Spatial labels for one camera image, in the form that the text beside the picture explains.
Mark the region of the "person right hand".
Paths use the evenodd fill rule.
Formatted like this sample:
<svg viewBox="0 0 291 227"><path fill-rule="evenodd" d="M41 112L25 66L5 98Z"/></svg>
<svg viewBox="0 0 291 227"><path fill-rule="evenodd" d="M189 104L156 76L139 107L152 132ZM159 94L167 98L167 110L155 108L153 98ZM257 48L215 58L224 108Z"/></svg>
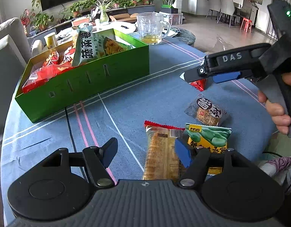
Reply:
<svg viewBox="0 0 291 227"><path fill-rule="evenodd" d="M282 79L286 84L291 86L291 72L282 75ZM265 104L265 108L271 116L272 121L276 125L278 131L287 135L289 133L291 117L285 114L284 107L282 107L279 103L271 103L266 95L260 90L258 91L258 100L260 103Z"/></svg>

